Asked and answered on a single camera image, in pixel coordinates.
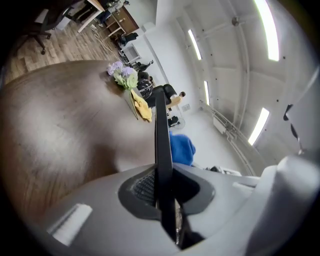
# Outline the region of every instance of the wall vent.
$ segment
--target wall vent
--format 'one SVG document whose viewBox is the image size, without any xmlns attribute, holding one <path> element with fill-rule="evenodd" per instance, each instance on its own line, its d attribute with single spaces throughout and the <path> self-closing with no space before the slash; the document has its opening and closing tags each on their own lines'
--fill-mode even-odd
<svg viewBox="0 0 320 256">
<path fill-rule="evenodd" d="M 190 105 L 189 104 L 186 104 L 186 105 L 182 106 L 182 112 L 186 112 L 188 110 L 190 110 Z"/>
</svg>

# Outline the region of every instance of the black mesh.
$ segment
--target black mesh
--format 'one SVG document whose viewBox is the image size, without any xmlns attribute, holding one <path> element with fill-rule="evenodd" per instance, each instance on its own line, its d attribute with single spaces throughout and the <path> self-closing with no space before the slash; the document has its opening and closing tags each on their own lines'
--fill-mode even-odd
<svg viewBox="0 0 320 256">
<path fill-rule="evenodd" d="M 132 193 L 149 206 L 155 206 L 155 172 L 152 171 L 146 176 L 136 180 L 131 187 Z"/>
</svg>

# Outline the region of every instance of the yellow glove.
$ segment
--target yellow glove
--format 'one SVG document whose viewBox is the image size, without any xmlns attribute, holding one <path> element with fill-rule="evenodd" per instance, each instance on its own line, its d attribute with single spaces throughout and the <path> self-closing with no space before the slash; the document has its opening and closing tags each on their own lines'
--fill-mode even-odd
<svg viewBox="0 0 320 256">
<path fill-rule="evenodd" d="M 135 107 L 139 111 L 142 118 L 147 119 L 149 123 L 152 122 L 152 111 L 149 108 L 148 103 L 141 97 L 139 97 L 136 92 L 132 89 L 131 90 L 133 99 L 135 100 Z"/>
</svg>

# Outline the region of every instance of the round brown table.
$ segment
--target round brown table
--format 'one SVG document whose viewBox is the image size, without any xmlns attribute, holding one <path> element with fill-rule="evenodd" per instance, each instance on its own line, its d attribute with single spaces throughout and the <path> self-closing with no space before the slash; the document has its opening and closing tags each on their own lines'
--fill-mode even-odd
<svg viewBox="0 0 320 256">
<path fill-rule="evenodd" d="M 50 65 L 2 90 L 1 178 L 23 217 L 37 220 L 84 183 L 155 162 L 154 122 L 136 119 L 107 64 Z"/>
</svg>

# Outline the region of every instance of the office chair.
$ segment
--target office chair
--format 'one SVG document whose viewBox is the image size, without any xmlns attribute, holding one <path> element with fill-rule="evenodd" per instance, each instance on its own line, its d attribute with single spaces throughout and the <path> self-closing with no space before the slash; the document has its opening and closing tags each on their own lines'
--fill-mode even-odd
<svg viewBox="0 0 320 256">
<path fill-rule="evenodd" d="M 71 8 L 72 7 L 70 6 L 70 4 L 68 4 L 67 7 L 64 6 L 50 8 L 44 17 L 43 23 L 33 22 L 32 24 L 27 26 L 22 32 L 22 35 L 27 35 L 27 37 L 18 46 L 18 48 L 15 51 L 15 54 L 17 54 L 18 50 L 30 38 L 34 38 L 37 41 L 37 43 L 42 47 L 41 54 L 46 54 L 46 47 L 39 36 L 46 36 L 47 39 L 50 39 L 51 34 L 46 31 L 54 29 L 67 15 Z"/>
</svg>

